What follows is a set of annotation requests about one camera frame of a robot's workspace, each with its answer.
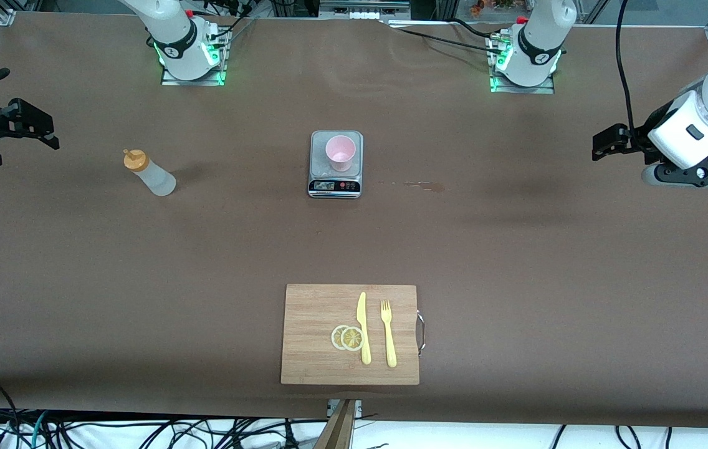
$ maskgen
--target yellow plastic fork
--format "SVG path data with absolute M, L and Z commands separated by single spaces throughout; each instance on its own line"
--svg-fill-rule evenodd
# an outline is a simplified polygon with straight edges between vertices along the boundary
M 393 321 L 393 312 L 390 310 L 390 301 L 382 301 L 382 321 L 385 322 L 385 341 L 388 345 L 388 367 L 392 369 L 399 364 L 396 360 L 396 346 L 393 345 L 393 332 L 390 329 L 390 322 Z

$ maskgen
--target wooden cutting board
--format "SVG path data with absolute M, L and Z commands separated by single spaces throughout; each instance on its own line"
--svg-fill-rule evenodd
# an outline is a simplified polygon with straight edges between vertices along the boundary
M 366 293 L 371 364 L 360 352 L 332 345 L 340 324 L 359 327 L 356 307 Z M 389 299 L 391 328 L 398 364 L 388 367 L 385 324 L 380 304 Z M 417 385 L 418 344 L 414 330 L 418 312 L 414 285 L 288 284 L 282 338 L 282 383 L 310 385 Z

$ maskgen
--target plastic bottle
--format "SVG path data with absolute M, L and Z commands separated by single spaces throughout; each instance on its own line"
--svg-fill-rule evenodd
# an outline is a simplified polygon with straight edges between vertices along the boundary
M 174 175 L 152 162 L 141 150 L 124 150 L 124 166 L 138 175 L 157 196 L 166 196 L 177 187 Z

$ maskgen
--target table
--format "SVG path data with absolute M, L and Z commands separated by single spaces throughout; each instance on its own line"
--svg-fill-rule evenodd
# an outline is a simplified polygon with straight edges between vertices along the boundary
M 625 122 L 613 34 L 574 29 L 557 93 L 520 96 L 490 92 L 479 52 L 379 22 L 261 20 L 226 86 L 180 88 L 136 17 L 20 12 L 0 104 L 52 114 L 62 147 L 0 142 L 0 383 L 27 408 L 357 397 L 385 420 L 708 426 L 708 191 L 591 162 Z M 624 48 L 637 122 L 708 71 L 702 29 Z M 341 129 L 365 136 L 363 196 L 311 199 L 310 134 Z M 123 148 L 177 191 L 151 195 Z M 420 386 L 280 385 L 288 283 L 416 284 Z

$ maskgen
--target yellow plastic knife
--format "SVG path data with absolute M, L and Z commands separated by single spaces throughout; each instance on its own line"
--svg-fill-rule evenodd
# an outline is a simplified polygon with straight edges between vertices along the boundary
M 360 293 L 360 302 L 356 305 L 356 320 L 360 322 L 362 327 L 362 363 L 371 364 L 371 345 L 368 344 L 368 323 L 365 320 L 365 292 Z

